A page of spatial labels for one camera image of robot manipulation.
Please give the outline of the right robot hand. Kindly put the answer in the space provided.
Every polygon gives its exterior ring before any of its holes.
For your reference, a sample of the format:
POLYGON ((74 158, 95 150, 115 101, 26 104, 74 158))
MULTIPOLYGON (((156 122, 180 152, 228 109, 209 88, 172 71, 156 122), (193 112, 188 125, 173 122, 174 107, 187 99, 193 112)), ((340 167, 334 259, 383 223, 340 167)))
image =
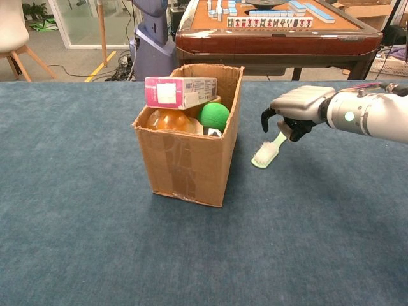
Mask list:
POLYGON ((268 132, 268 120, 280 115, 280 131, 292 142, 311 132, 312 128, 326 121, 327 108, 336 94, 333 87, 303 85, 280 95, 270 102, 270 106, 261 114, 261 125, 268 132))

